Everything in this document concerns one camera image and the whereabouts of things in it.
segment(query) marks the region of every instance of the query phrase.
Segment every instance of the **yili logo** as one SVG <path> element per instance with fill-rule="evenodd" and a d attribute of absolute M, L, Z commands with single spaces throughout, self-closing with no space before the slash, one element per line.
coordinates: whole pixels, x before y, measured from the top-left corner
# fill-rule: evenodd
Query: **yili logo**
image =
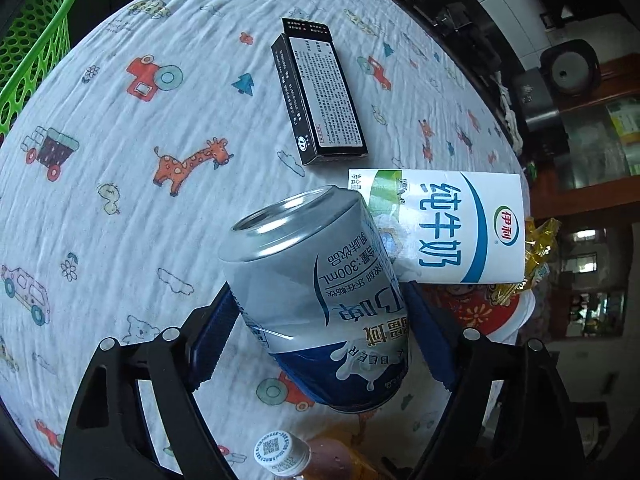
<path fill-rule="evenodd" d="M 520 226 L 515 213 L 505 205 L 495 210 L 494 229 L 498 240 L 507 246 L 516 243 L 518 234 L 520 234 Z"/>

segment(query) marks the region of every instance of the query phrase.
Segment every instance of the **cartoon print fabric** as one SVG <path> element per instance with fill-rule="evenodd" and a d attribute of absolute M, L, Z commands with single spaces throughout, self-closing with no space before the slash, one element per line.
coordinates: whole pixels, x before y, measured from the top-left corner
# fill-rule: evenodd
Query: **cartoon print fabric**
<path fill-rule="evenodd" d="M 281 16 L 331 29 L 367 158 L 300 164 L 270 49 Z M 462 72 L 390 0 L 133 0 L 88 34 L 0 149 L 0 396 L 36 452 L 57 468 L 102 338 L 180 326 L 224 283 L 216 254 L 234 222 L 345 186 L 350 166 L 520 172 Z M 195 397 L 242 479 L 270 479 L 242 457 L 280 427 L 311 437 L 341 424 L 368 455 L 412 466 L 448 397 L 413 355 L 389 403 L 340 415 L 306 399 L 238 322 Z"/>

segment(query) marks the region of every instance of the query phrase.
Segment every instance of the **green plastic basket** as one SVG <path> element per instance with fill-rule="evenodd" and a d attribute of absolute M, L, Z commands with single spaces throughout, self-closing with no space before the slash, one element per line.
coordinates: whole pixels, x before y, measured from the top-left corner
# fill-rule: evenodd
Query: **green plastic basket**
<path fill-rule="evenodd" d="M 26 0 L 0 43 L 0 144 L 50 70 L 69 52 L 74 0 Z"/>

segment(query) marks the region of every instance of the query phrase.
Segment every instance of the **screw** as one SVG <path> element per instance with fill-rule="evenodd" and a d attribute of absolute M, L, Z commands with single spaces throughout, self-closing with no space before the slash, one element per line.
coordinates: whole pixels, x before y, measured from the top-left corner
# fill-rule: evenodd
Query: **screw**
<path fill-rule="evenodd" d="M 465 328 L 462 335 L 469 341 L 478 341 L 480 339 L 480 333 L 475 328 Z"/>
<path fill-rule="evenodd" d="M 180 331 L 174 326 L 171 328 L 167 328 L 164 332 L 162 332 L 162 339 L 165 341 L 173 341 L 174 339 L 178 339 L 180 335 Z"/>
<path fill-rule="evenodd" d="M 102 341 L 100 341 L 100 350 L 107 351 L 111 350 L 113 346 L 116 344 L 116 341 L 113 337 L 106 337 Z"/>
<path fill-rule="evenodd" d="M 540 339 L 529 339 L 529 342 L 527 342 L 527 346 L 529 346 L 529 348 L 531 348 L 534 352 L 540 352 L 545 347 Z"/>

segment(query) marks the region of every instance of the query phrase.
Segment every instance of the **cloud print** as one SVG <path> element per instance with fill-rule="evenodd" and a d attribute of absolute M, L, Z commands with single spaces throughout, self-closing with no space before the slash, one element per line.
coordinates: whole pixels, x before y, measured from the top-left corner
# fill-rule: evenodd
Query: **cloud print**
<path fill-rule="evenodd" d="M 289 153 L 278 152 L 278 158 L 284 162 L 284 165 L 290 168 L 293 172 L 297 173 L 299 176 L 305 176 L 305 168 L 300 166 L 296 159 L 293 158 L 293 155 L 289 155 Z"/>
<path fill-rule="evenodd" d="M 188 296 L 193 293 L 193 285 L 184 282 L 180 278 L 176 278 L 166 269 L 158 269 L 158 278 L 161 282 L 165 282 L 169 285 L 172 292 L 175 294 L 184 294 L 185 296 Z"/>

